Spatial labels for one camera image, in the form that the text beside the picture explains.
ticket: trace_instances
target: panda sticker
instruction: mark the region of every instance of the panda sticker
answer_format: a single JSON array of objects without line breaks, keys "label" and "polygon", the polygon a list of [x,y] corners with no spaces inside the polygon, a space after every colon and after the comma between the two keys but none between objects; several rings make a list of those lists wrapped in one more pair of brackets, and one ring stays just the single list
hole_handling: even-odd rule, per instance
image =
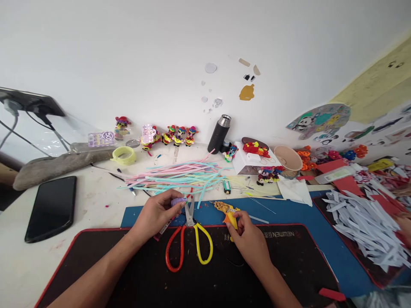
[{"label": "panda sticker", "polygon": [[310,125],[313,121],[314,121],[314,118],[311,118],[309,116],[303,117],[298,122],[298,124],[292,128],[292,130],[303,131],[306,128],[310,127]]}]

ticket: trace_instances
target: black phone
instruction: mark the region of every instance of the black phone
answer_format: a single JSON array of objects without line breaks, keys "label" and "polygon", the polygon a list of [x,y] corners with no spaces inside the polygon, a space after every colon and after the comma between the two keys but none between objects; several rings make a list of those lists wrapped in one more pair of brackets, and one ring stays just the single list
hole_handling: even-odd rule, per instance
[{"label": "black phone", "polygon": [[73,224],[77,177],[39,186],[24,241],[35,243],[57,235]]}]

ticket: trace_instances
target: person's right hand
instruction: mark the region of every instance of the person's right hand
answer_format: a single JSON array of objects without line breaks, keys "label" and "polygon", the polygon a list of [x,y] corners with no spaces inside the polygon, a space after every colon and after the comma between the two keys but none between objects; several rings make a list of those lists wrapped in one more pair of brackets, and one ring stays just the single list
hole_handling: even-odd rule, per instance
[{"label": "person's right hand", "polygon": [[264,234],[253,225],[248,213],[237,211],[233,213],[233,217],[240,217],[237,222],[238,233],[230,223],[226,223],[227,228],[244,260],[254,272],[272,266]]}]

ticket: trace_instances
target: white desk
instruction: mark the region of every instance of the white desk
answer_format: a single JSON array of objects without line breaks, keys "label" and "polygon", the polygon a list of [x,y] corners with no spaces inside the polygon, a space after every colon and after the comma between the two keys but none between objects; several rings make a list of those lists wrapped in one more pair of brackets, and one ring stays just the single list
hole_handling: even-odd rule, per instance
[{"label": "white desk", "polygon": [[[150,151],[152,157],[138,147],[134,165],[122,167],[112,161],[95,165],[109,170],[120,168],[123,173],[137,175],[144,172],[146,167],[172,164],[174,151],[172,144],[165,146],[159,143]],[[177,163],[201,159],[207,154],[205,145],[180,146]],[[208,161],[219,161],[219,166],[223,167],[232,166],[221,153],[211,155]],[[234,170],[226,170],[222,174],[235,175]],[[63,177],[70,175],[77,176],[77,194],[74,223],[66,231],[38,243],[24,242],[38,187],[28,189],[0,215],[0,307],[33,307],[77,233],[88,228],[118,228],[125,208],[142,206],[148,198],[141,191],[135,197],[129,190],[117,190],[124,183],[91,167]],[[257,186],[256,176],[251,176],[250,186],[253,185]],[[280,194],[275,183],[264,185],[263,189],[269,195]],[[329,185],[309,186],[310,191],[328,189]],[[219,183],[215,189],[204,194],[203,200],[244,197],[246,195],[236,189],[232,189],[231,195],[224,194],[222,183]]]}]

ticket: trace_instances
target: yellow scissor handle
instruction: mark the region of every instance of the yellow scissor handle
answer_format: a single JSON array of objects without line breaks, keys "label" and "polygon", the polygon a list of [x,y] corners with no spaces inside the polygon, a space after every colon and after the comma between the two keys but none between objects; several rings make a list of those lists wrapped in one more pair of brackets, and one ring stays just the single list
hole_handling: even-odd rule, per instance
[{"label": "yellow scissor handle", "polygon": [[[198,240],[198,229],[200,229],[201,231],[204,232],[204,234],[208,237],[208,240],[210,242],[210,254],[208,255],[207,260],[203,261],[203,259],[201,258],[201,252],[200,252],[200,242]],[[210,234],[208,234],[208,232],[203,228],[202,225],[200,225],[199,223],[194,225],[194,230],[196,231],[196,246],[197,246],[197,255],[198,255],[198,260],[200,261],[200,263],[202,265],[206,265],[210,262],[211,258],[213,257],[213,241],[211,240],[211,236]]]}]

